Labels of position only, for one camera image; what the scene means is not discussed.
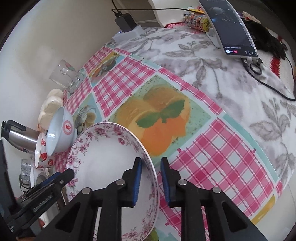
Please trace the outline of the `colourful candy roll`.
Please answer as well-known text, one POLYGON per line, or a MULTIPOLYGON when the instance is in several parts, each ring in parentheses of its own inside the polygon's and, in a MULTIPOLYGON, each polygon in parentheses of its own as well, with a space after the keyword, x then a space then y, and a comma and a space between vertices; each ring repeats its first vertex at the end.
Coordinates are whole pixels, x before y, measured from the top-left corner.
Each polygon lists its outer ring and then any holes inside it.
POLYGON ((209 32, 210 22, 205 15, 197 15, 194 13, 184 14, 183 20, 190 28, 201 32, 209 32))

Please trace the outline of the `black charger plug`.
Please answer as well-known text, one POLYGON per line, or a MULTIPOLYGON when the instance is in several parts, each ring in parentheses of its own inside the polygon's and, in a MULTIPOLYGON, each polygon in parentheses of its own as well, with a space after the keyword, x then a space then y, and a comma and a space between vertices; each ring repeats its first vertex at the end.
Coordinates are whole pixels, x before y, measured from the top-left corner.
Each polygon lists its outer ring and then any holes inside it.
POLYGON ((116 24, 119 26, 120 30, 124 33, 132 31, 136 26, 136 22, 130 15, 130 13, 121 12, 115 14, 116 19, 114 20, 116 24))

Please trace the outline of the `white tray with glasses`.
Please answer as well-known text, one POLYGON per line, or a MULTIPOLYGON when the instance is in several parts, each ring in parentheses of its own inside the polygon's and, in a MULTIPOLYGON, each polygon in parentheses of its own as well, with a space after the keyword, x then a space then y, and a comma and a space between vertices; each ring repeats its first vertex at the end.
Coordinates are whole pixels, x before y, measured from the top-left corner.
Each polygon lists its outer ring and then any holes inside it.
POLYGON ((20 189, 23 193, 26 193, 34 186, 45 181, 48 176, 44 169, 36 169, 32 163, 32 160, 22 159, 21 171, 19 175, 20 189))

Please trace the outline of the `smartphone on stand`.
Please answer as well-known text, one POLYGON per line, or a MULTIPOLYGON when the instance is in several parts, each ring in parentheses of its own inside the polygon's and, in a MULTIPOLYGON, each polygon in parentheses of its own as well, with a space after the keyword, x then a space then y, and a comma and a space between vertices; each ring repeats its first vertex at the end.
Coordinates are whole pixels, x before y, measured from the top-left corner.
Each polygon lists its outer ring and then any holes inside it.
POLYGON ((199 4, 214 29, 221 50, 227 56, 258 59, 251 35, 229 1, 204 0, 199 4))

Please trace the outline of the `grey floral table cover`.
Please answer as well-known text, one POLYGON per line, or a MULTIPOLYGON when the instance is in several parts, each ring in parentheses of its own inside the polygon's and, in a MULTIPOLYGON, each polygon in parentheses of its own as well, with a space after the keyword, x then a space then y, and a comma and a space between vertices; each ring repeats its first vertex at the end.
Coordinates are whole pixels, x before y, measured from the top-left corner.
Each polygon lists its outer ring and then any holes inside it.
POLYGON ((269 69, 260 76, 217 49, 204 33, 146 27, 110 46, 152 61, 204 92, 258 142, 282 184, 295 171, 295 101, 269 69))

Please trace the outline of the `strawberry pattern bowl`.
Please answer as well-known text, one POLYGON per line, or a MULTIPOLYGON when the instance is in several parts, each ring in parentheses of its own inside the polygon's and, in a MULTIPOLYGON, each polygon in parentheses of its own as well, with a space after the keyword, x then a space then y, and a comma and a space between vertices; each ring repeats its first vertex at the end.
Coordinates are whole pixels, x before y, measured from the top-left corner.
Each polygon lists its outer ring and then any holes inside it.
POLYGON ((51 168, 55 164, 55 157, 49 156, 46 152, 46 135, 44 133, 39 133, 33 162, 37 169, 51 168))

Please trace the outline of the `floral round plate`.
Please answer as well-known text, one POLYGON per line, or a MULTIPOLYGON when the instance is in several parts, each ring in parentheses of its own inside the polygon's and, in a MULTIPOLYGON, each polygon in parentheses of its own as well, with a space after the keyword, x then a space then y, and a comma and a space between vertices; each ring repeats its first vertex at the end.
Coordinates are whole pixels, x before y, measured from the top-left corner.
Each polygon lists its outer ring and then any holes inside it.
POLYGON ((66 185, 71 201, 85 187, 97 190, 118 180, 137 157, 142 160, 138 200, 134 208, 122 210, 122 240, 145 240, 159 212, 157 175, 144 146, 121 125, 95 123, 76 139, 67 159, 66 167, 75 174, 66 185))

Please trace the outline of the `white power strip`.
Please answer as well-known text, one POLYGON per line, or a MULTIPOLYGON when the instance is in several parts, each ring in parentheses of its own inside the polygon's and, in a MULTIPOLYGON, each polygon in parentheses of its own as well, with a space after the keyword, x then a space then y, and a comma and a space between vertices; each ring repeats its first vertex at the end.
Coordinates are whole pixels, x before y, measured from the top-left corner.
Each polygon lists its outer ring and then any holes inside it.
POLYGON ((121 42, 137 38, 142 34, 144 34, 142 26, 136 26, 133 30, 128 32, 119 31, 112 37, 112 39, 119 44, 121 42))

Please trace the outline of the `stainless steel thermos jug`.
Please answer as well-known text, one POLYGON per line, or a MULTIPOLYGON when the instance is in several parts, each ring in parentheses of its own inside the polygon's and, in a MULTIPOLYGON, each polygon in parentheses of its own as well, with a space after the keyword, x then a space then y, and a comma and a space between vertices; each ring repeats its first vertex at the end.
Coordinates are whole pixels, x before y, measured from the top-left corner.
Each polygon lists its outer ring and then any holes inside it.
POLYGON ((14 120, 3 121, 1 137, 5 138, 16 149, 34 154, 39 132, 14 120))

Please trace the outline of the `checkered picture tablecloth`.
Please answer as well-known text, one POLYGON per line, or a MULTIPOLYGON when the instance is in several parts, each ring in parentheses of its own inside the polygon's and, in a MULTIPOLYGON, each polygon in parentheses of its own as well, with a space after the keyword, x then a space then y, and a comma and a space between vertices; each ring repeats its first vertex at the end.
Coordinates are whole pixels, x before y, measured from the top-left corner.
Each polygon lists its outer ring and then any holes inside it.
POLYGON ((282 183, 253 137, 206 94, 165 68, 109 46, 80 69, 84 80, 64 97, 80 134, 95 123, 129 130, 149 154, 158 180, 159 212, 145 240, 179 240, 181 209, 165 201, 160 160, 202 189, 220 187, 258 223, 282 183))

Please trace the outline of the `clear glass mug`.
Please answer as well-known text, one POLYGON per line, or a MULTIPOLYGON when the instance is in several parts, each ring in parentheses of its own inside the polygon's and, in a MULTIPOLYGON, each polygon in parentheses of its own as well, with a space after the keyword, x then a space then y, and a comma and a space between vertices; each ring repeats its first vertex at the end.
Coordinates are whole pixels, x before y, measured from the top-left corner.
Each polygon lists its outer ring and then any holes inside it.
POLYGON ((84 80, 84 74, 76 71, 72 65, 62 59, 52 71, 49 79, 72 94, 84 80))

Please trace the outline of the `bag of steamed buns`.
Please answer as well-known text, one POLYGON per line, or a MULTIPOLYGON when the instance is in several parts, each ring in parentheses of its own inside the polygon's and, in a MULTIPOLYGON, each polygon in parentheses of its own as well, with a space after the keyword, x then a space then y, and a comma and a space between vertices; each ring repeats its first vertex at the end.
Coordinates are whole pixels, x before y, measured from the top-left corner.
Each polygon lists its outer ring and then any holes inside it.
POLYGON ((56 111, 63 106, 64 94, 60 89, 51 90, 43 102, 38 117, 38 131, 48 130, 50 122, 56 111))

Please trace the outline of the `light blue small bowl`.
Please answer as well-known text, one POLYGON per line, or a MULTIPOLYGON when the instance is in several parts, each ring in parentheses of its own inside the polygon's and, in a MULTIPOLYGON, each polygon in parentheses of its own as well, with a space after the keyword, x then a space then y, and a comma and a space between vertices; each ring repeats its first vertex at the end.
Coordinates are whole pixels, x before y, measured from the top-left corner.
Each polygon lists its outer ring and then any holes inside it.
POLYGON ((48 156, 65 152, 75 142, 77 138, 77 129, 74 120, 63 106, 58 108, 54 114, 46 137, 46 152, 48 156))

